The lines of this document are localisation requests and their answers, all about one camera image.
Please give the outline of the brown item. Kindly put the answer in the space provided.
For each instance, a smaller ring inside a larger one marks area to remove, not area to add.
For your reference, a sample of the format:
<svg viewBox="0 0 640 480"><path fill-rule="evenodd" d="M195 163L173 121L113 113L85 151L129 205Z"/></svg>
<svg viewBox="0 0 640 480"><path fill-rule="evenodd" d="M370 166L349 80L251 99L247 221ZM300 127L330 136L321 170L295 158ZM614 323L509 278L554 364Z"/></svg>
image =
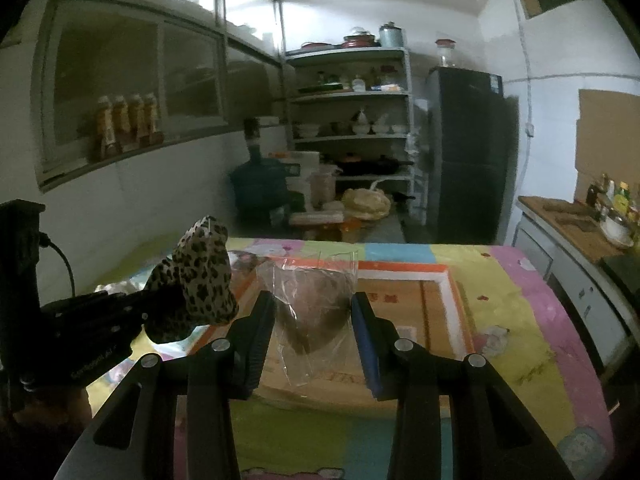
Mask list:
<svg viewBox="0 0 640 480"><path fill-rule="evenodd" d="M258 266L257 277L277 301L274 336L288 383L301 387L339 370L352 339L356 252L270 259Z"/></svg>

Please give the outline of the leopard print soft pouch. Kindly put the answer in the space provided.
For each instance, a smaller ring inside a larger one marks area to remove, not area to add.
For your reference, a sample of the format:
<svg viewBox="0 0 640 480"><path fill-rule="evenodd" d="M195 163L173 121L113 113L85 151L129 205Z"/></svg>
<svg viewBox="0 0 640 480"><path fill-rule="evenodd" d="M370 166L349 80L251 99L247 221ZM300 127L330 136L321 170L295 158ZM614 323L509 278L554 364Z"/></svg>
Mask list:
<svg viewBox="0 0 640 480"><path fill-rule="evenodd" d="M151 301L144 330L153 342L183 340L198 326L224 326L236 317L227 240L226 227L205 216L154 266L144 286Z"/></svg>

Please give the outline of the colourful cartoon table cloth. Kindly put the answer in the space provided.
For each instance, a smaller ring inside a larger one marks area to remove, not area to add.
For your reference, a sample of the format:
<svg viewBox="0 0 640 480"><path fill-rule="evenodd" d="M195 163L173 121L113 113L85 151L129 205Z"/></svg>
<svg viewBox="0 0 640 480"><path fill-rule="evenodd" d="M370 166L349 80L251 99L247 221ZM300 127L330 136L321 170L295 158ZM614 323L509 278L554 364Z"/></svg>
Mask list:
<svg viewBox="0 0 640 480"><path fill-rule="evenodd" d="M445 358L471 351L498 370L577 479L597 479L614 437L597 374L564 308L528 259L506 246L347 244L234 238L240 256L438 266L437 280L367 287L401 336ZM257 396L232 408L247 479L382 479L395 418L364 384L358 356L291 387L271 352Z"/></svg>

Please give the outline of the beige sack on floor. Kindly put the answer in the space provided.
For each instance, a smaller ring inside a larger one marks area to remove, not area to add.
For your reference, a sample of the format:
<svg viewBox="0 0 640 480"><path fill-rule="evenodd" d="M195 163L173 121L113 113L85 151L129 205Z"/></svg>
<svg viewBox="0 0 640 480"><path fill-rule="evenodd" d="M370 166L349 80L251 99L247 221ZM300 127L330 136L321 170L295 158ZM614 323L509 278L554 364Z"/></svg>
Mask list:
<svg viewBox="0 0 640 480"><path fill-rule="evenodd" d="M370 188L349 188L342 196L345 211L363 221L378 221L390 214L392 203L382 190Z"/></svg>

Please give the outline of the wooden side counter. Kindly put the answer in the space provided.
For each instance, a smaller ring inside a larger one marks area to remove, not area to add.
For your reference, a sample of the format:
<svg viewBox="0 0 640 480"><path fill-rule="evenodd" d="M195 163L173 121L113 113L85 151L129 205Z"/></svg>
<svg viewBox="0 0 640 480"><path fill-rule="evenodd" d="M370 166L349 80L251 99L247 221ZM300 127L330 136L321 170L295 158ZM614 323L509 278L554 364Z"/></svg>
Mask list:
<svg viewBox="0 0 640 480"><path fill-rule="evenodd" d="M637 310L603 267L622 252L597 227L586 206L521 196L513 246L559 297L600 374L612 372L639 343Z"/></svg>

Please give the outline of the white paper bag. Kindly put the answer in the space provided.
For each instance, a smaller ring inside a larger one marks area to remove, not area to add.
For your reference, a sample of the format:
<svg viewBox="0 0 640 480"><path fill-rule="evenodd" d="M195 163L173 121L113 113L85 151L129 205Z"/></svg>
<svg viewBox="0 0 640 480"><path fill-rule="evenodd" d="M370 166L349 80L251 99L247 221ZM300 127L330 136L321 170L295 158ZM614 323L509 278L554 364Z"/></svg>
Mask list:
<svg viewBox="0 0 640 480"><path fill-rule="evenodd" d="M276 155L285 166L288 176L286 185L290 192L303 195L306 210L311 210L310 177L320 167L320 153L316 151L289 151Z"/></svg>

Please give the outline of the brown sauce bottle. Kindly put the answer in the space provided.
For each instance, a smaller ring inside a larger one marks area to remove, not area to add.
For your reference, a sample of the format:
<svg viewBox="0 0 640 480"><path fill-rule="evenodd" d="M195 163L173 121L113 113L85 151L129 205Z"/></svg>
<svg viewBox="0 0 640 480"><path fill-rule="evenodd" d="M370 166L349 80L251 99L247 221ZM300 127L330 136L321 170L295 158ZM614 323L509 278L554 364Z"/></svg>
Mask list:
<svg viewBox="0 0 640 480"><path fill-rule="evenodd" d="M164 134L160 131L160 112L158 111L157 98L154 93L147 93L144 96L144 114L149 144L162 144L164 142Z"/></svg>
<svg viewBox="0 0 640 480"><path fill-rule="evenodd" d="M100 141L100 159L118 154L118 144L113 124L113 107L108 96L100 96L96 111L96 132Z"/></svg>
<svg viewBox="0 0 640 480"><path fill-rule="evenodd" d="M122 152L131 151L134 147L134 139L131 134L128 104L123 96L114 96L113 125L116 140Z"/></svg>
<svg viewBox="0 0 640 480"><path fill-rule="evenodd" d="M136 93L130 96L128 112L132 140L138 148L146 148L149 145L149 133L145 119L144 102L140 94Z"/></svg>

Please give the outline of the black refrigerator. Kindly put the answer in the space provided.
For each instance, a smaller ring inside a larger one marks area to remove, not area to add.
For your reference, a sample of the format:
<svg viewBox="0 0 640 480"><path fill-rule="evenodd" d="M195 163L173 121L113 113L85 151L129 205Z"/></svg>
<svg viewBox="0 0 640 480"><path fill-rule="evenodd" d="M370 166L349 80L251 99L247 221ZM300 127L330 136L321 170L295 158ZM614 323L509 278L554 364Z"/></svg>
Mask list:
<svg viewBox="0 0 640 480"><path fill-rule="evenodd" d="M437 67L426 80L426 224L437 244L492 244L506 228L515 138L502 78Z"/></svg>

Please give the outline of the white bowl on counter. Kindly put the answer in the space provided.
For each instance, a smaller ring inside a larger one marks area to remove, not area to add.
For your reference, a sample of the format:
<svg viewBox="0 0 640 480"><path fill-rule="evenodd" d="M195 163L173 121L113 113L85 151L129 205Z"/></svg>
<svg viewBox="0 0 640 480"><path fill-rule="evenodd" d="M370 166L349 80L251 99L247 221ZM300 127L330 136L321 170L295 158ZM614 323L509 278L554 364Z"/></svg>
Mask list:
<svg viewBox="0 0 640 480"><path fill-rule="evenodd" d="M606 240L618 248L627 249L634 246L629 226L618 214L606 216L600 222L600 230Z"/></svg>

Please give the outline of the metal storage shelf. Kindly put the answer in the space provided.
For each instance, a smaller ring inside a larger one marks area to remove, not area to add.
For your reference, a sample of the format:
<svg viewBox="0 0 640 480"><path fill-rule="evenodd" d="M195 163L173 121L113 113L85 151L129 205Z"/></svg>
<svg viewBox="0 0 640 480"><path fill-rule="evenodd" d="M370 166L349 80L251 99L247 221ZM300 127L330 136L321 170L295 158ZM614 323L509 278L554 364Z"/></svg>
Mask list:
<svg viewBox="0 0 640 480"><path fill-rule="evenodd" d="M286 57L286 105L299 151L319 154L336 192L381 190L408 214L416 201L416 118L403 47L300 49Z"/></svg>

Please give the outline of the yellow-green condiment bottle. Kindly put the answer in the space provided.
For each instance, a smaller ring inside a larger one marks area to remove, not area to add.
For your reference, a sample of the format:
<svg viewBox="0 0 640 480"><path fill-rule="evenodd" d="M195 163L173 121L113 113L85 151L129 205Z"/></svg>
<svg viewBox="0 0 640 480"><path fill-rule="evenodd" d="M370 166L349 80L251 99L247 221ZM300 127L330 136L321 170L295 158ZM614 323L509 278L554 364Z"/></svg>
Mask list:
<svg viewBox="0 0 640 480"><path fill-rule="evenodd" d="M629 186L626 182L620 181L620 186L617 188L612 200L613 209L617 211L622 217L626 217L626 215L628 214L629 202Z"/></svg>

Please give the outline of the glass jar on fridge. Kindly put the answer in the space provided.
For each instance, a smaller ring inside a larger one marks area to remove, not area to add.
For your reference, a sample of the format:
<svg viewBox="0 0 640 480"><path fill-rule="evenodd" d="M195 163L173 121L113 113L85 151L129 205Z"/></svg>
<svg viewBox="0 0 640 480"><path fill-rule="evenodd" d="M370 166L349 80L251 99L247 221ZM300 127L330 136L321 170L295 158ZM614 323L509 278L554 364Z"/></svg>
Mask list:
<svg viewBox="0 0 640 480"><path fill-rule="evenodd" d="M442 67L456 66L456 42L449 38L439 38L435 44L439 65Z"/></svg>

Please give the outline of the pale enamel pot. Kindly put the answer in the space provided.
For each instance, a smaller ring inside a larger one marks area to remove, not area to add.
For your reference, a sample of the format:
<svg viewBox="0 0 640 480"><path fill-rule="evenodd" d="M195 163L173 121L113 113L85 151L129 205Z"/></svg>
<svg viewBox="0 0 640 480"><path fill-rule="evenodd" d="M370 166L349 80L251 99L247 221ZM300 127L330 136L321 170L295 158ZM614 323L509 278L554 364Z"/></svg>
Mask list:
<svg viewBox="0 0 640 480"><path fill-rule="evenodd" d="M378 42L383 48L403 48L404 32L394 22L387 22L378 29Z"/></svg>

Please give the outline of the wall window cabinet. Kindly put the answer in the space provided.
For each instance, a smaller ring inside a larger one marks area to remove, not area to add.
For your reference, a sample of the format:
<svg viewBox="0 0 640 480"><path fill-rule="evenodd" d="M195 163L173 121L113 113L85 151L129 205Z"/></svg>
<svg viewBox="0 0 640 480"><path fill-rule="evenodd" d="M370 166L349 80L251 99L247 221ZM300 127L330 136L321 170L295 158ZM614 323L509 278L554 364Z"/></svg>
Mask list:
<svg viewBox="0 0 640 480"><path fill-rule="evenodd" d="M100 159L100 96L154 93L165 144L223 133L243 118L279 115L279 60L193 6L168 0L51 0L39 36L39 162L48 188Z"/></svg>

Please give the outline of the cardboard sheet on wall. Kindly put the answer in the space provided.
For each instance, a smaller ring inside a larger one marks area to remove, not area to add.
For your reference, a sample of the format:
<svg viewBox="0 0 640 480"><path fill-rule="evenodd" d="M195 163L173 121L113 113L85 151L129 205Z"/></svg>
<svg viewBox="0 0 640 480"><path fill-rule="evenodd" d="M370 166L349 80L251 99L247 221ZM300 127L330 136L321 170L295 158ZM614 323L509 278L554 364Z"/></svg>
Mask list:
<svg viewBox="0 0 640 480"><path fill-rule="evenodd" d="M632 94L579 90L576 122L577 171L574 199L584 202L589 185L607 174L616 184L629 185L639 196L639 97Z"/></svg>

